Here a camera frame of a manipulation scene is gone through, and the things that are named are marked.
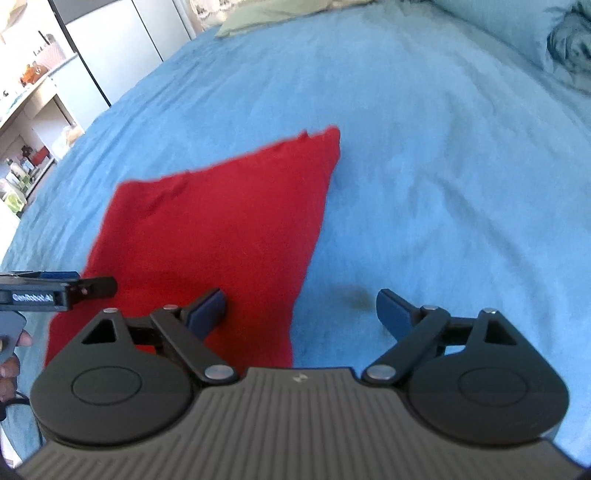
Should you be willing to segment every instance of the pink basket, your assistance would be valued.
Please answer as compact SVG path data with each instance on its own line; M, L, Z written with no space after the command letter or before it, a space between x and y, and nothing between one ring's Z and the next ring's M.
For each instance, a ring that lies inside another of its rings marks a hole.
M45 65L48 70L53 70L66 59L61 47L57 42L45 45L43 50L37 55L37 63L39 65Z

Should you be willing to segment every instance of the white logo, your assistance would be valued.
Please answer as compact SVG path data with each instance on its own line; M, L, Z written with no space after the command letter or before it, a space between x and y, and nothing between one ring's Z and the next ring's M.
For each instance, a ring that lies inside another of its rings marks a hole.
M40 294L40 295L29 295L28 293L25 293L24 295L18 295L16 293L12 294L12 301L42 301L42 302L46 302L46 301L50 301L53 303L53 297L51 295L47 294Z
M298 374L296 377L292 377L294 382L303 383L308 380L308 375Z

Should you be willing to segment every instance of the red garment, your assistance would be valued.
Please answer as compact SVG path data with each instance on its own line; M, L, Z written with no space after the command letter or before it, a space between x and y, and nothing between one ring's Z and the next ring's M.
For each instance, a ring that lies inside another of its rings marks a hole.
M240 371L291 367L293 306L320 234L339 140L331 127L207 170L120 185L83 273L112 275L119 291L60 313L46 363L102 308L145 316L220 287L228 313L207 346Z

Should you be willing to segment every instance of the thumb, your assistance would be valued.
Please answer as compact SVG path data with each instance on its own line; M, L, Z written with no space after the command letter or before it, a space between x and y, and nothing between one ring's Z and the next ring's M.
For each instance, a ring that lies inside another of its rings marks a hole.
M18 338L17 346L31 346L32 344L33 337L23 330L21 336Z

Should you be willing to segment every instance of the blue bedding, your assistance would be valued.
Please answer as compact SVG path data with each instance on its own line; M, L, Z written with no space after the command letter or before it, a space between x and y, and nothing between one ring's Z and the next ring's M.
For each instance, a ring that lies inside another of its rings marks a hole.
M374 311L383 287L458 316L497 307L566 380L557 441L591 462L591 98L431 4L385 1L214 34L95 121L25 215L2 269L82 270L124 180L336 124L342 157L294 309L295 364L360 370L389 348ZM25 392L49 321L27 317L36 344L18 351ZM27 407L4 427L23 458L38 448Z

